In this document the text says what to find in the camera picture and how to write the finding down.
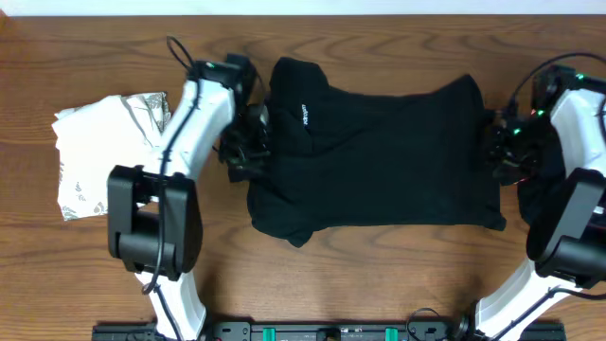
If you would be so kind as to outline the black t-shirt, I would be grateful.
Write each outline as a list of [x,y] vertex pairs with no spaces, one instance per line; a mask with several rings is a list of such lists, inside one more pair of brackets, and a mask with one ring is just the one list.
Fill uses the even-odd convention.
[[425,94],[371,96],[283,57],[270,92],[269,157],[247,193],[256,230],[300,247],[329,227],[506,226],[481,153],[488,110],[472,76]]

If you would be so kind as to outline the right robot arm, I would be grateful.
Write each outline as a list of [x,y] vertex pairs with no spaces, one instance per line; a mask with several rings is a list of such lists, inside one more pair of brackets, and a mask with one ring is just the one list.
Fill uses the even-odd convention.
[[605,82],[556,63],[527,80],[529,114],[510,99],[484,143],[494,177],[517,188],[526,257],[473,303],[455,340],[563,340],[539,317],[567,297],[605,298],[590,291],[605,279]]

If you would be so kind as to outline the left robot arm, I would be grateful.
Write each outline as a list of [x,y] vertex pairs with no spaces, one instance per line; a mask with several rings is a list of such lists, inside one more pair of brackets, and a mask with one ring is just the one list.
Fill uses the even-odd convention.
[[270,156],[269,115],[249,99],[260,81],[249,58],[188,61],[179,106],[147,165],[115,166],[107,180],[108,246],[135,274],[152,323],[97,325],[95,340],[201,340],[206,308],[193,268],[203,222],[197,182],[211,153],[239,181],[259,177]]

